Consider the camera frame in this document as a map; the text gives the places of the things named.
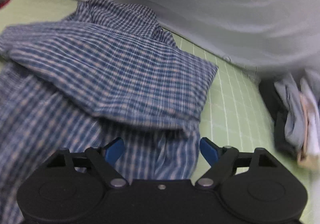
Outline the blue plaid shirt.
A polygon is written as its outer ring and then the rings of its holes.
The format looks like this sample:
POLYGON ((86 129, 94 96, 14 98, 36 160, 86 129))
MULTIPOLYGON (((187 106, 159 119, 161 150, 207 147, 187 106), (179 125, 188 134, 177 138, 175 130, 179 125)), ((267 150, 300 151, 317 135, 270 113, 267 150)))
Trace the blue plaid shirt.
POLYGON ((1 223, 18 223, 21 183, 54 151, 120 137, 127 180, 190 178, 217 66, 180 50, 155 13, 80 2, 58 22, 1 33, 1 223))

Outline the green grid mat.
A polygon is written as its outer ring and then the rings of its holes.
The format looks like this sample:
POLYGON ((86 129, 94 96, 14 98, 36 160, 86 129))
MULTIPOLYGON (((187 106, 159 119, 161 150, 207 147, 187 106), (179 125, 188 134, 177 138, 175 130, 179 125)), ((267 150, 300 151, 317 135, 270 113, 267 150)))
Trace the green grid mat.
MULTIPOLYGON (((71 0, 11 0, 1 10, 1 33, 8 26, 58 22, 71 15, 80 2, 71 0)), ((265 107, 258 87, 242 71, 198 46, 172 34, 177 47, 217 66, 200 117, 200 140, 209 138, 218 146, 231 145, 240 151, 267 149, 313 196, 310 171, 295 159, 276 151, 273 143, 273 119, 265 107)), ((196 180, 209 168, 200 154, 190 178, 196 180)))

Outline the folded grey and cream clothes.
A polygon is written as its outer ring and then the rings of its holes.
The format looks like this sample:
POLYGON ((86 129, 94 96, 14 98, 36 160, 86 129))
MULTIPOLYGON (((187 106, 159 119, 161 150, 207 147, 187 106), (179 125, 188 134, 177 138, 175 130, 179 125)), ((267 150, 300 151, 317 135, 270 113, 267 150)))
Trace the folded grey and cream clothes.
POLYGON ((299 83, 291 74, 262 80, 259 92, 274 121, 275 149, 319 171, 319 72, 304 70, 299 83))

